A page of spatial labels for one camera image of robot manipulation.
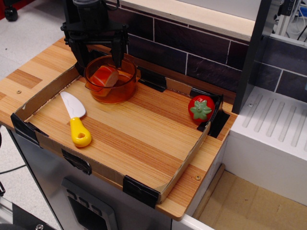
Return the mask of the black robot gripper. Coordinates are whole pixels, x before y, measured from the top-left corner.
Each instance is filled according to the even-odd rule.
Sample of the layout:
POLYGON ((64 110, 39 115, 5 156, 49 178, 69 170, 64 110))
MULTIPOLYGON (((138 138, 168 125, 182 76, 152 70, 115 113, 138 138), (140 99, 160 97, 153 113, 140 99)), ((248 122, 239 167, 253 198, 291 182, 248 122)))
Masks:
POLYGON ((112 59, 116 68, 120 68, 126 45, 130 43, 128 26, 109 19, 109 12, 117 10, 107 4, 65 4, 65 22, 61 30, 65 34, 65 44, 69 45, 80 75, 92 61, 88 44, 110 44, 112 59))

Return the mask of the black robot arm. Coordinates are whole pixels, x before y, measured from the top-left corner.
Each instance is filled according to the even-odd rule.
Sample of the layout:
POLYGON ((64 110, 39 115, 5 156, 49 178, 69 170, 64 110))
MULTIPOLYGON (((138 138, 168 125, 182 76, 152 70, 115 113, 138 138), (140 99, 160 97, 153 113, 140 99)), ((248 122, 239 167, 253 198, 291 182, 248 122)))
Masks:
POLYGON ((61 30, 65 34, 65 44, 73 52, 77 63, 75 67, 80 75, 94 60, 88 45, 110 45, 111 56, 116 67, 121 67, 129 44, 128 26, 109 19, 108 12, 119 7, 109 7, 104 0, 65 0, 66 21, 61 30))

